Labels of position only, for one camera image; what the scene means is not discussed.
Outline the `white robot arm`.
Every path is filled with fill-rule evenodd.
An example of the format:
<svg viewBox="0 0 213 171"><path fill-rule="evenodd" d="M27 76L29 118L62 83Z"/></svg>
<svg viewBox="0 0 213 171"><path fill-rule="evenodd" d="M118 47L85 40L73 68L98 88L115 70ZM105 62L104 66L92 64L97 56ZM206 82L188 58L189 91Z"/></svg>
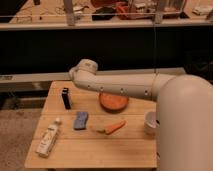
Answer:
<svg viewBox="0 0 213 171"><path fill-rule="evenodd" d="M156 103L157 171L213 171L213 85L194 75L100 75L81 60L69 70L75 86Z"/></svg>

